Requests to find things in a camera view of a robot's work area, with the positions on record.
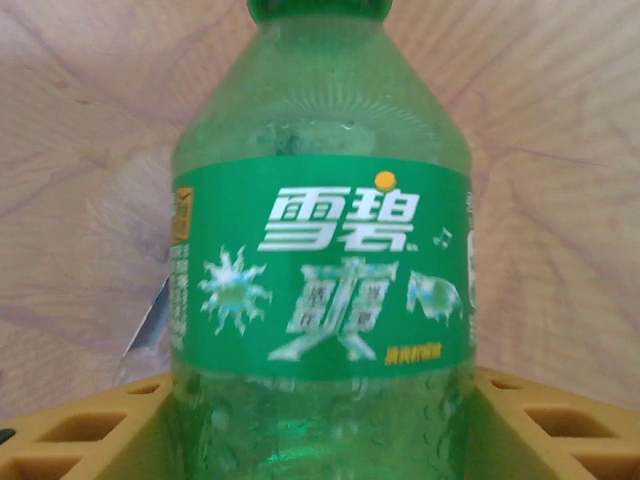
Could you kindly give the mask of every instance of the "bottle cap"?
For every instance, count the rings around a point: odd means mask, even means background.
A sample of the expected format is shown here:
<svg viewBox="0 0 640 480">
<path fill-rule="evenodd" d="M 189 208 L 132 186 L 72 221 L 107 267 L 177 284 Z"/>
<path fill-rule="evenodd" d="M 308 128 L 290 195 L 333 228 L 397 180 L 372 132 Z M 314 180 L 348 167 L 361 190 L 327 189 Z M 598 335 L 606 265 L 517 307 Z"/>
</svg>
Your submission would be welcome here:
<svg viewBox="0 0 640 480">
<path fill-rule="evenodd" d="M 304 14 L 352 15 L 383 21 L 393 0 L 247 0 L 256 23 Z"/>
</svg>

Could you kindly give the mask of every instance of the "sprite logo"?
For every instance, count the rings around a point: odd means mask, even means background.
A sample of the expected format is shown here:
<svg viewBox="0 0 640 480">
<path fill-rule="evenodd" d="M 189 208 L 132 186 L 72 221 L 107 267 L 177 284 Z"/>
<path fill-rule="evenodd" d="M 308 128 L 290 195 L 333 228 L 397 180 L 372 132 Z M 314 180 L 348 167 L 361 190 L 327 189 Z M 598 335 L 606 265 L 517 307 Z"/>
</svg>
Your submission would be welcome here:
<svg viewBox="0 0 640 480">
<path fill-rule="evenodd" d="M 420 195 L 395 188 L 396 177 L 383 171 L 376 188 L 356 188 L 356 199 L 344 220 L 351 187 L 281 188 L 265 228 L 261 252 L 322 251 L 338 235 L 345 252 L 403 252 Z"/>
</svg>

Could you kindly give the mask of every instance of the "crate hole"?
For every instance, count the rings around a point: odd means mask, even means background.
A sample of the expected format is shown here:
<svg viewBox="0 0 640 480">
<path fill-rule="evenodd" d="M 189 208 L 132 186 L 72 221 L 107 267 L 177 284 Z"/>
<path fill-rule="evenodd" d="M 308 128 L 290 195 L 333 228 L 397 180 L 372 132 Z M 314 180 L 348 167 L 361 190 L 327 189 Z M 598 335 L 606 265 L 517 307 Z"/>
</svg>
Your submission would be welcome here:
<svg viewBox="0 0 640 480">
<path fill-rule="evenodd" d="M 500 390 L 522 390 L 522 387 L 518 387 L 517 385 L 513 385 L 511 383 L 503 382 L 502 380 L 498 380 L 496 378 L 491 380 L 491 384 L 499 388 Z"/>
<path fill-rule="evenodd" d="M 0 445 L 8 442 L 15 434 L 16 431 L 13 428 L 0 428 Z"/>
<path fill-rule="evenodd" d="M 80 458 L 20 458 L 0 465 L 2 480 L 61 480 Z"/>
<path fill-rule="evenodd" d="M 64 419 L 39 439 L 40 442 L 97 442 L 109 435 L 127 415 L 81 413 Z"/>
<path fill-rule="evenodd" d="M 640 457 L 619 455 L 576 456 L 597 480 L 640 480 Z"/>
<path fill-rule="evenodd" d="M 552 437 L 614 438 L 617 436 L 586 413 L 569 408 L 528 409 L 527 415 Z"/>
<path fill-rule="evenodd" d="M 145 385 L 144 387 L 140 387 L 136 390 L 131 390 L 129 395 L 149 395 L 155 392 L 158 388 L 160 388 L 160 384 L 154 383 L 151 385 Z"/>
</svg>

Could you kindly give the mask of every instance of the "bottle label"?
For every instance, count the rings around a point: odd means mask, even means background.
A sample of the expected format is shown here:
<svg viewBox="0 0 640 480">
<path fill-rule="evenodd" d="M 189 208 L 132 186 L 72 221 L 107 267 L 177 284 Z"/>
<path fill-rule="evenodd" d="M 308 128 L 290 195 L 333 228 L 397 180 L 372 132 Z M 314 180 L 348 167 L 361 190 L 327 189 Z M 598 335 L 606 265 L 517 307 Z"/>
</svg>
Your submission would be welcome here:
<svg viewBox="0 0 640 480">
<path fill-rule="evenodd" d="M 354 156 L 256 158 L 176 178 L 174 358 L 300 380 L 468 361 L 470 187 L 440 166 Z"/>
</svg>

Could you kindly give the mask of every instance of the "orange dot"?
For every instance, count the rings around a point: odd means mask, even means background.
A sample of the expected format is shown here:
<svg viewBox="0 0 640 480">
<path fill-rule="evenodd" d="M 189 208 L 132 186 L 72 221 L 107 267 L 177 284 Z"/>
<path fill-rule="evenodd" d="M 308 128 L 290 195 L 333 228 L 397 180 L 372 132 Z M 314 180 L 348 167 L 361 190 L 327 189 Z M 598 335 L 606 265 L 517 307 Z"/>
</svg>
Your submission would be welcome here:
<svg viewBox="0 0 640 480">
<path fill-rule="evenodd" d="M 376 175 L 375 185 L 378 190 L 382 192 L 393 190 L 397 183 L 398 180 L 396 179 L 396 176 L 388 170 L 382 171 Z"/>
</svg>

